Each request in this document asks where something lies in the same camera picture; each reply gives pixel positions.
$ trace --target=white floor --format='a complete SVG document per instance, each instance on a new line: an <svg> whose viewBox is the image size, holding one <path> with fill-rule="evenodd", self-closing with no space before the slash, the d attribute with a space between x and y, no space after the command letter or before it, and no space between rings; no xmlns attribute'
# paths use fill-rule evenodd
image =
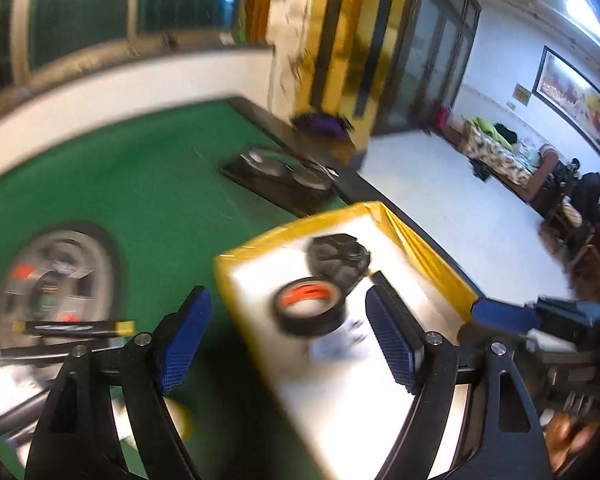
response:
<svg viewBox="0 0 600 480"><path fill-rule="evenodd" d="M499 180L422 131L372 139L361 175L437 241L487 296L523 304L573 298L538 235L541 217Z"/></svg>

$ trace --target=roll of tape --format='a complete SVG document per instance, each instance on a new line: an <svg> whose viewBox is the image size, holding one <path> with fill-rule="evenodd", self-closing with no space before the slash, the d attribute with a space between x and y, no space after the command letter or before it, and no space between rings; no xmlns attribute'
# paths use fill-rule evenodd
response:
<svg viewBox="0 0 600 480"><path fill-rule="evenodd" d="M342 289L320 278L287 283L273 297L272 310L281 330L300 337L327 335L347 317Z"/></svg>

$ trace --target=picture frame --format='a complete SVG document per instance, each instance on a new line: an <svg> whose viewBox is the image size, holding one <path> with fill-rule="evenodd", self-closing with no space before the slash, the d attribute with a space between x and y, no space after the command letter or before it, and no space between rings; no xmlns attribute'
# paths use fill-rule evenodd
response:
<svg viewBox="0 0 600 480"><path fill-rule="evenodd" d="M600 155L600 90L547 46L542 52L533 93Z"/></svg>
<svg viewBox="0 0 600 480"><path fill-rule="evenodd" d="M523 105L528 106L529 99L531 99L531 92L522 85L516 85L516 89L513 91L513 98L520 101Z"/></svg>

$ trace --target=ceiling light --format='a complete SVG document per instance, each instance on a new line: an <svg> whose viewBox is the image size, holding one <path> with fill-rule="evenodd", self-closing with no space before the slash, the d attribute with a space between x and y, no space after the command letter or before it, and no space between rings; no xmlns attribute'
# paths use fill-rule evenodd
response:
<svg viewBox="0 0 600 480"><path fill-rule="evenodd" d="M581 25L600 38L600 23L586 0L567 0L567 12Z"/></svg>

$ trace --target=green felt surface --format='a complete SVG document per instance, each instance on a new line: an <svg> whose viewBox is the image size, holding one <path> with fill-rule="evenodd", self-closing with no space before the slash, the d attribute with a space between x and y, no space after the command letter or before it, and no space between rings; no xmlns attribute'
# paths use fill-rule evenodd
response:
<svg viewBox="0 0 600 480"><path fill-rule="evenodd" d="M0 277L37 233L81 220L113 235L125 263L121 315L139 332L154 329L194 285L208 287L211 324L186 382L172 392L192 413L186 445L194 463L207 480L318 478L214 283L216 254L294 219L217 173L251 144L273 142L215 102L108 126L43 153L0 178ZM138 455L125 452L141 472ZM0 458L23 476L2 442Z"/></svg>

